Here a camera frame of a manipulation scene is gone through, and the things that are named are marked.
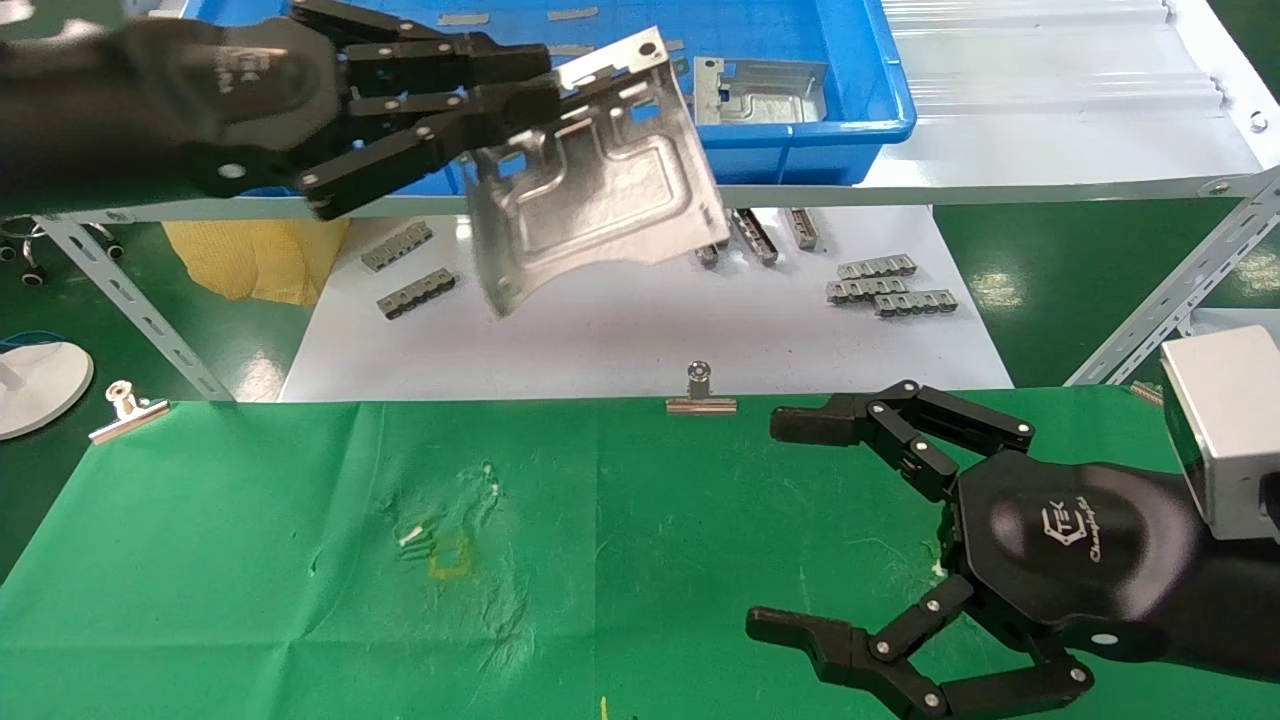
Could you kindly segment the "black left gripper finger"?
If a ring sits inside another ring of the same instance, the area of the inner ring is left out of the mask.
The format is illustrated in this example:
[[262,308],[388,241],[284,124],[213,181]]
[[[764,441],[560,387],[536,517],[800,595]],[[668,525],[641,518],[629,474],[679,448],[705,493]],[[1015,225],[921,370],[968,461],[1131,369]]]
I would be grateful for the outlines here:
[[561,114],[553,78],[351,101],[339,151],[302,170],[298,191],[314,215],[333,220]]
[[346,85],[360,96],[448,94],[535,79],[550,72],[541,44],[498,44],[483,32],[429,26],[342,1],[292,1],[291,19],[329,38]]

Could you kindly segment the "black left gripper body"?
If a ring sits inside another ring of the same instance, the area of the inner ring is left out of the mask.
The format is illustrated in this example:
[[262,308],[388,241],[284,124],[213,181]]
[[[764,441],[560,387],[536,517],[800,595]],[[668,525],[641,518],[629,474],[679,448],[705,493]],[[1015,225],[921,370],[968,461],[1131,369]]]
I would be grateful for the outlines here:
[[134,68],[163,167],[196,196],[291,186],[342,150],[337,46],[289,18],[232,27],[140,20]]

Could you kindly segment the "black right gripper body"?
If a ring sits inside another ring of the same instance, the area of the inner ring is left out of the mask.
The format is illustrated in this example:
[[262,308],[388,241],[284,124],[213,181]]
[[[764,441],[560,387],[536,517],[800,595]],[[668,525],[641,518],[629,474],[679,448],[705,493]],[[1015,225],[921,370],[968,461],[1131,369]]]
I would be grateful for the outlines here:
[[1181,479],[1007,451],[960,474],[951,509],[966,612],[1009,648],[1052,638],[1123,662],[1199,662],[1201,519]]

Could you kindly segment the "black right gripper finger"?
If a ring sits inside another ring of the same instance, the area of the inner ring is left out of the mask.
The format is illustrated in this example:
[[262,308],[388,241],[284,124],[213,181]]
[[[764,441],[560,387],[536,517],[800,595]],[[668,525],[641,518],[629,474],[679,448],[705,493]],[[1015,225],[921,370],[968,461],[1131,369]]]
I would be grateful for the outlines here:
[[1010,719],[1064,708],[1094,685],[1091,670],[1051,635],[1025,638],[1032,665],[943,682],[920,674],[911,656],[977,606],[974,585],[948,577],[881,632],[846,621],[753,607],[745,630],[758,642],[803,651],[819,682],[873,694],[899,719]]
[[874,393],[836,393],[820,407],[782,406],[771,414],[771,437],[794,445],[864,445],[931,502],[951,497],[959,465],[945,441],[989,457],[1027,452],[1036,428],[956,395],[902,380]]

